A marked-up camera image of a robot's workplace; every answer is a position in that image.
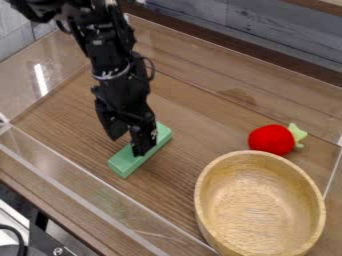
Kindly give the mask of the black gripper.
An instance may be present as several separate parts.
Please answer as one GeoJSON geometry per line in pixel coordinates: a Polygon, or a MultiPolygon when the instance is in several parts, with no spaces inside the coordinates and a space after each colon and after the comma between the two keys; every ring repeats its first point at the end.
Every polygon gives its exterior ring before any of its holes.
{"type": "Polygon", "coordinates": [[[134,156],[144,156],[155,147],[158,128],[147,103],[151,77],[146,71],[119,75],[94,74],[95,110],[106,133],[116,141],[130,130],[134,156]]]}

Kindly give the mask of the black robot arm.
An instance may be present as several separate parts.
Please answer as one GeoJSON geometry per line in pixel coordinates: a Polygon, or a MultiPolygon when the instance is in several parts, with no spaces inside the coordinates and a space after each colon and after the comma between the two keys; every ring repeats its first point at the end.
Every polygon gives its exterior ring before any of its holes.
{"type": "Polygon", "coordinates": [[[135,50],[134,28],[118,0],[6,0],[32,22],[55,22],[72,35],[90,59],[91,88],[99,121],[111,139],[131,136],[132,153],[143,156],[157,145],[157,121],[148,106],[150,60],[135,50]]]}

